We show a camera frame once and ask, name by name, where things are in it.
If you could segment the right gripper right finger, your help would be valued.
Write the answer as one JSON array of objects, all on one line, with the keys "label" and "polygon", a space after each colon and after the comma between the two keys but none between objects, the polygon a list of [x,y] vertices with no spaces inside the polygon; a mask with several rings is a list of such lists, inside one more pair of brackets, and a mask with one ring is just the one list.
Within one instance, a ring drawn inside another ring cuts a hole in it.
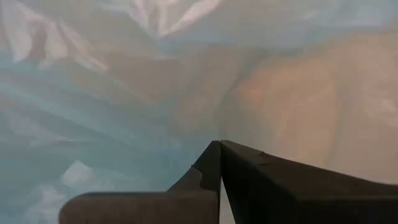
[{"label": "right gripper right finger", "polygon": [[398,185],[380,184],[222,141],[236,224],[398,224]]}]

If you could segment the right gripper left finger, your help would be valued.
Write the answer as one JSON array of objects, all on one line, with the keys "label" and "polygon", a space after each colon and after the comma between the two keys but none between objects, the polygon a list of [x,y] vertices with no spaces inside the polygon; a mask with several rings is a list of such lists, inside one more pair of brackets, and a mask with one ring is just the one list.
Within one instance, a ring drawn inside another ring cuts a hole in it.
[{"label": "right gripper left finger", "polygon": [[90,192],[66,202],[59,224],[219,224],[221,143],[212,141],[163,192]]}]

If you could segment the light blue trash bag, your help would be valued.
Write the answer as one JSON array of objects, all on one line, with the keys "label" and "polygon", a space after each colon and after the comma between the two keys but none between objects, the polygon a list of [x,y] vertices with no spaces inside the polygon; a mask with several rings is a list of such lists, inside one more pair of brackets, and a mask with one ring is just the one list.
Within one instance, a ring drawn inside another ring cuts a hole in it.
[{"label": "light blue trash bag", "polygon": [[0,0],[0,224],[219,139],[398,184],[398,0]]}]

